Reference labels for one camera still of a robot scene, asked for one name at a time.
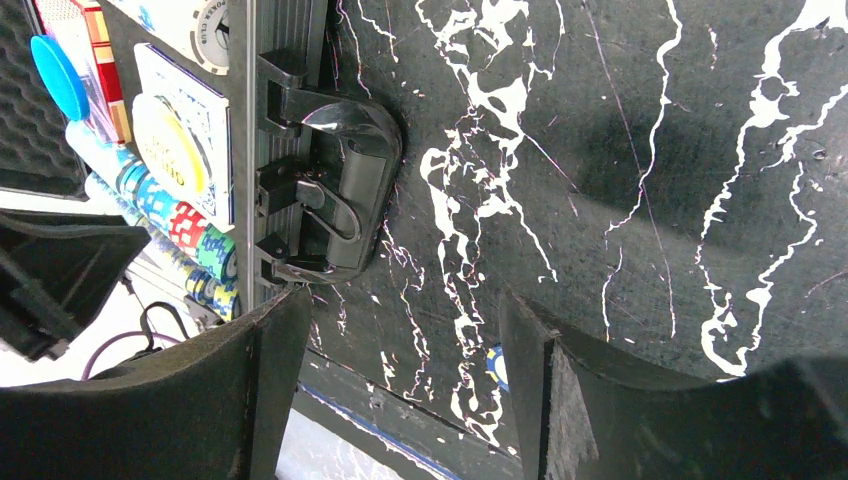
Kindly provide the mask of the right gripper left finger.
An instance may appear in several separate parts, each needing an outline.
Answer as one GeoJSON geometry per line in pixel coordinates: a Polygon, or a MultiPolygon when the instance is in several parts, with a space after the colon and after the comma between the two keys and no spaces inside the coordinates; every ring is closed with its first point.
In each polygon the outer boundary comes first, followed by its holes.
{"type": "Polygon", "coordinates": [[[1,392],[5,479],[271,479],[309,334],[302,288],[86,381],[1,392]]]}

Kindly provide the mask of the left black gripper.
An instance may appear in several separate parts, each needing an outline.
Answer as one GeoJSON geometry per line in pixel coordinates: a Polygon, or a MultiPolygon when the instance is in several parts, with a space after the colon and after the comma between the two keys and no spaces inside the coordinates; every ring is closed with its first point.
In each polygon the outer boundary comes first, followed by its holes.
{"type": "Polygon", "coordinates": [[[120,216],[2,210],[2,345],[30,361],[62,356],[149,241],[120,216]]]}

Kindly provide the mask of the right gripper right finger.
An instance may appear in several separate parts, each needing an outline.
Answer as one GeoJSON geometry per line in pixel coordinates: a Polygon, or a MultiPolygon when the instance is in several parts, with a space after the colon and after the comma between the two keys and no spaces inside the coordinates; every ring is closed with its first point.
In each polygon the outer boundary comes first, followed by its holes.
{"type": "Polygon", "coordinates": [[[645,361],[514,293],[499,330],[528,479],[843,479],[847,360],[713,383],[645,361]]]}

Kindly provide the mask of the blue green chip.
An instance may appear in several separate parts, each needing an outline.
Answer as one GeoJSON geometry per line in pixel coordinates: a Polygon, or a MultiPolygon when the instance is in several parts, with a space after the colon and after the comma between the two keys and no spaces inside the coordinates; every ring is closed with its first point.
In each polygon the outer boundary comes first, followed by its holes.
{"type": "Polygon", "coordinates": [[[486,373],[500,389],[509,391],[505,357],[501,344],[496,344],[487,351],[486,373]]]}

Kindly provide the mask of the yellow round button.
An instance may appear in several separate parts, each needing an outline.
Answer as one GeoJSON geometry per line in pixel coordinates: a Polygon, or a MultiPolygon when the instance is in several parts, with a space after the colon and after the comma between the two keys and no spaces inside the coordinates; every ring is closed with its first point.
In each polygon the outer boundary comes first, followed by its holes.
{"type": "Polygon", "coordinates": [[[154,178],[179,200],[208,192],[210,173],[198,141],[162,95],[138,94],[132,102],[133,135],[154,178]]]}

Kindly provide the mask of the blue round dealer button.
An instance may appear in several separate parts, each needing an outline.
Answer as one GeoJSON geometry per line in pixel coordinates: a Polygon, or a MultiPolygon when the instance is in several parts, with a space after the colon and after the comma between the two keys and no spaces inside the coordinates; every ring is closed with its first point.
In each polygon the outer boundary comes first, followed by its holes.
{"type": "Polygon", "coordinates": [[[71,121],[90,115],[89,100],[80,75],[59,43],[49,35],[35,35],[30,50],[36,70],[54,103],[71,121]]]}

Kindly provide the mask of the blue playing card deck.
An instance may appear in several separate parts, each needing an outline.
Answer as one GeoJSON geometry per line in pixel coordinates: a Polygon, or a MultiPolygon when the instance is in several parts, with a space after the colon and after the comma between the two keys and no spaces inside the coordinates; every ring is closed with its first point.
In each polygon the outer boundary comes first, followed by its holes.
{"type": "Polygon", "coordinates": [[[133,54],[141,88],[138,94],[164,96],[204,154],[210,173],[208,192],[186,202],[219,230],[232,230],[235,220],[229,100],[150,43],[135,45],[133,54]]]}

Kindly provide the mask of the red playing card deck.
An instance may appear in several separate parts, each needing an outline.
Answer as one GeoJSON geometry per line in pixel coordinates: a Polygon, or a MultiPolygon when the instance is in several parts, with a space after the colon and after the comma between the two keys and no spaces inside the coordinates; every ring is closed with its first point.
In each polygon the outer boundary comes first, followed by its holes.
{"type": "Polygon", "coordinates": [[[54,38],[80,75],[89,100],[85,123],[103,142],[132,140],[129,118],[110,36],[96,1],[46,0],[34,3],[42,34],[54,38]]]}

